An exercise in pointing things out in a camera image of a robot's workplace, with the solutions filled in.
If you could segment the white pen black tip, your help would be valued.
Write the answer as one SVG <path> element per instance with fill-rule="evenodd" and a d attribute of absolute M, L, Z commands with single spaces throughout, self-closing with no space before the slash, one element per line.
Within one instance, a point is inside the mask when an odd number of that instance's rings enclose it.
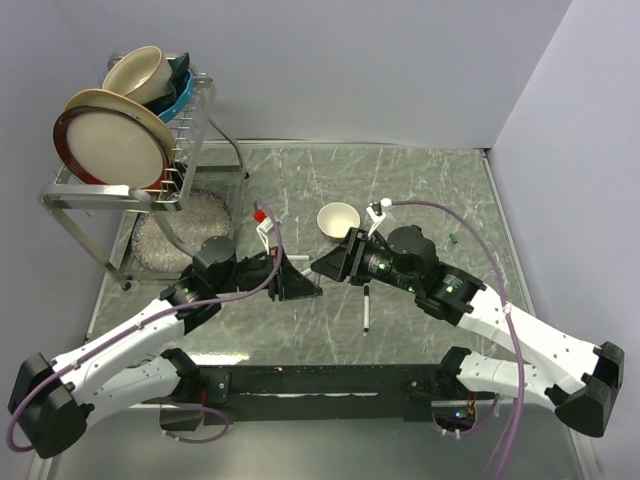
<path fill-rule="evenodd" d="M 363 288 L 363 335 L 367 336 L 370 331 L 370 288 L 365 285 Z"/>

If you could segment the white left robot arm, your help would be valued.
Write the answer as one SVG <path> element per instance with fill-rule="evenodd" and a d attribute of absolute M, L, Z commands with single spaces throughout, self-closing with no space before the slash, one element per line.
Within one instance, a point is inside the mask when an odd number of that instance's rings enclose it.
<path fill-rule="evenodd" d="M 199 387 L 198 368 L 186 353 L 166 351 L 141 367 L 134 361 L 188 335 L 223 304 L 261 291 L 279 301 L 323 293 L 291 264 L 280 245 L 238 259 L 234 240 L 206 240 L 180 278 L 129 320 L 52 360 L 36 353 L 21 363 L 8 404 L 7 446 L 16 453 L 34 451 L 52 458 L 91 425 L 134 404 L 191 399 Z"/>

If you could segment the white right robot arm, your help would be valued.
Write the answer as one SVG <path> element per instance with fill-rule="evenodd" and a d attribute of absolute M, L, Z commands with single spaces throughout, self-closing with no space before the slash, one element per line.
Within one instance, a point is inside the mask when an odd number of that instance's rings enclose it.
<path fill-rule="evenodd" d="M 502 302 L 478 278 L 440 261 L 419 227 L 398 227 L 388 237 L 352 228 L 311 269 L 336 282 L 377 280 L 396 287 L 413 294 L 427 315 L 521 353 L 523 366 L 451 349 L 437 375 L 445 396 L 460 398 L 468 390 L 522 396 L 584 435 L 604 435 L 623 383 L 623 349 L 577 339 Z"/>

